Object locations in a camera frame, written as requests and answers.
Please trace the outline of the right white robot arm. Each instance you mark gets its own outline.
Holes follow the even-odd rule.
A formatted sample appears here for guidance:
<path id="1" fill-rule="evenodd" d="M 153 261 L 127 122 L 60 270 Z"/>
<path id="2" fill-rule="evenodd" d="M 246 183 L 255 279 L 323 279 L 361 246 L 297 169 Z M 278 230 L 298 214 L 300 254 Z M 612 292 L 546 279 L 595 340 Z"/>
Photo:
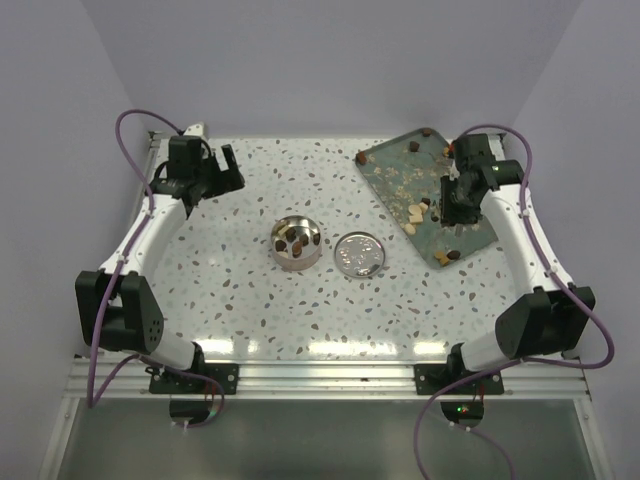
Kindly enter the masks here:
<path id="1" fill-rule="evenodd" d="M 444 227 L 486 220 L 503 247 L 516 301 L 493 331 L 455 345 L 445 379 L 468 392 L 481 371 L 524 357 L 573 350 L 595 305 L 588 286 L 579 287 L 561 266 L 534 211 L 525 170 L 516 160 L 500 160 L 488 135 L 466 133 L 450 145 L 452 173 L 441 179 L 440 223 Z"/>

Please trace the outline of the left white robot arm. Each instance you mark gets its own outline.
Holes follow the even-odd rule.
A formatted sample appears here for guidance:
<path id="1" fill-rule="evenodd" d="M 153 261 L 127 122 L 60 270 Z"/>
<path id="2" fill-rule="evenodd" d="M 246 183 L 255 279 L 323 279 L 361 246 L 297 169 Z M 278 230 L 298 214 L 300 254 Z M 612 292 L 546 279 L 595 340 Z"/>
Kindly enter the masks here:
<path id="1" fill-rule="evenodd" d="M 244 187 L 233 148 L 224 145 L 221 153 L 224 166 L 203 138 L 171 137 L 168 158 L 146 183 L 139 213 L 116 251 L 98 269 L 78 275 L 76 299 L 92 359 L 100 350 L 137 354 L 172 368 L 173 381 L 185 392 L 207 383 L 201 347 L 166 332 L 152 277 L 201 201 Z"/>

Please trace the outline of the round silver tin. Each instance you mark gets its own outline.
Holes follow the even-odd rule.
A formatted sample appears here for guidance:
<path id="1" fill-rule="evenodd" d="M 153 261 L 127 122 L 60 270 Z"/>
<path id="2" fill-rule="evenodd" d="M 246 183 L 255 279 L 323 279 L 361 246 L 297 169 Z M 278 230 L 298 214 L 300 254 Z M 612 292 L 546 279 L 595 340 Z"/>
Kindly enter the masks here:
<path id="1" fill-rule="evenodd" d="M 303 215 L 277 220 L 271 229 L 270 241 L 274 260 L 286 271 L 309 269 L 322 254 L 323 235 L 320 226 Z"/>

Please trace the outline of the round silver tin lid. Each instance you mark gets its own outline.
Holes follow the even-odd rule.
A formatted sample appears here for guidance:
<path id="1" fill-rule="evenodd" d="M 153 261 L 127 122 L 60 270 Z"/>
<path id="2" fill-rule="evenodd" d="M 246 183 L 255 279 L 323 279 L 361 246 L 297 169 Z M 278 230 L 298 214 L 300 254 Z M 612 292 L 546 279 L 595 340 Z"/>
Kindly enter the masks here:
<path id="1" fill-rule="evenodd" d="M 385 266 L 386 252 L 374 235 L 353 231 L 336 242 L 334 262 L 338 270 L 348 277 L 368 278 L 378 274 Z"/>

